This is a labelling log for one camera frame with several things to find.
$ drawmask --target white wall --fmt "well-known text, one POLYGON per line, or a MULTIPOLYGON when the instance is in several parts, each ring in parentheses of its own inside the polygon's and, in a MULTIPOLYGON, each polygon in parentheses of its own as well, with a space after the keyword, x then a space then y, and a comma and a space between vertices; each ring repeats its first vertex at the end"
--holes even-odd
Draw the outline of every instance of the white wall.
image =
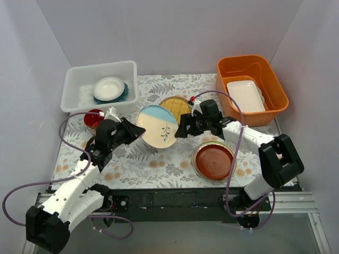
POLYGON ((332 253, 339 253, 339 1, 306 0, 271 64, 290 106, 279 117, 305 164, 299 177, 319 205, 332 253))
POLYGON ((72 66, 134 60, 139 74, 271 60, 302 0, 37 0, 72 66))
MULTIPOLYGON (((60 98, 70 65, 34 0, 0 0, 0 199, 14 187, 50 179, 64 114, 60 98)), ((24 222, 38 191, 18 191, 8 210, 24 222)), ((25 228, 0 212, 0 253, 21 253, 25 228)))

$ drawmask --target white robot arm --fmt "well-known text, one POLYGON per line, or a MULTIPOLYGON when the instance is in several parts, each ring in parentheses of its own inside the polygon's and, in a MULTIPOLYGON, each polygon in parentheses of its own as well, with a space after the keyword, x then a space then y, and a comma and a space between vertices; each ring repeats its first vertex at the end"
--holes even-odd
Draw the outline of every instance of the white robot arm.
MULTIPOLYGON (((242 125, 238 121, 229 123, 226 127, 222 128, 224 139, 237 143, 241 127, 242 125)), ((240 145, 259 156, 258 151, 261 145, 270 142, 274 142, 274 136, 245 127, 240 145)), ((251 200, 257 200, 273 189, 274 188, 265 181, 262 174, 245 186, 245 192, 251 200)))
POLYGON ((103 206, 108 187, 98 184, 91 186, 91 182, 112 159, 114 149, 121 144, 132 143, 145 131, 125 118, 119 119, 114 109, 109 109, 96 130, 96 136, 86 145, 85 150, 91 156, 89 167, 84 171, 88 157, 83 153, 70 174, 74 178, 64 182, 40 207, 32 206, 27 211, 27 240, 52 253, 59 253, 72 230, 103 206))

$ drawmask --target blue and white plate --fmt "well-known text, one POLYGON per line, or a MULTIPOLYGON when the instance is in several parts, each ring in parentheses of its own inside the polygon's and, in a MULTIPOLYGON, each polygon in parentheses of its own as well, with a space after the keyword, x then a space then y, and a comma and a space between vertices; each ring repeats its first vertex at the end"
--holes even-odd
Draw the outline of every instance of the blue and white plate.
POLYGON ((136 125, 146 129, 141 138, 155 148, 167 148, 176 141, 174 134, 178 123, 170 111, 159 105, 142 108, 136 118, 136 125))

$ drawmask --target floral tablecloth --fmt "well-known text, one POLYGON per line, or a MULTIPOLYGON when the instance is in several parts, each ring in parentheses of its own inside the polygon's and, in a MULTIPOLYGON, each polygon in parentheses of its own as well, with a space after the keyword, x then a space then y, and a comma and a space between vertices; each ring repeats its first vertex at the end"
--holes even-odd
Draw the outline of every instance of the floral tablecloth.
MULTIPOLYGON (((170 96, 189 98, 199 92, 216 87, 215 74, 202 75, 152 75, 138 76, 139 102, 137 111, 123 115, 132 123, 135 122, 137 112, 150 104, 159 104, 170 96)), ((216 94, 206 94, 201 100, 214 99, 221 109, 216 94)), ((278 127, 273 121, 267 126, 255 128, 266 134, 277 135, 278 127)), ((84 148, 91 133, 83 123, 83 116, 71 118, 65 131, 65 139, 84 148)), ((142 139, 136 140, 129 146, 120 146, 115 149, 113 159, 102 171, 94 183, 105 184, 113 189, 131 188, 197 188, 222 187, 225 183, 211 183, 199 177, 191 163, 195 148, 202 142, 219 140, 209 132, 187 139, 178 139, 167 149, 157 150, 145 144, 142 139)), ((235 144, 227 142, 232 149, 235 144)), ((54 179, 67 177, 75 167, 80 152, 61 144, 59 156, 54 172, 54 179)), ((237 157, 237 168, 231 179, 231 187, 242 187, 250 183, 260 173, 258 156, 241 148, 237 157)), ((52 185, 57 189, 60 184, 52 185)))

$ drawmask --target white bowl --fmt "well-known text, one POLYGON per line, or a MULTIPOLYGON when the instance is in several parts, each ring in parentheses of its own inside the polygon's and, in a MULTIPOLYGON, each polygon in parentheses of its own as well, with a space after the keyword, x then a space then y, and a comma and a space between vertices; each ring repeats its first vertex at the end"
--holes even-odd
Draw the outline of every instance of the white bowl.
POLYGON ((95 98, 106 102, 118 98, 123 89, 124 83, 120 78, 107 77, 95 83, 92 93, 95 98))

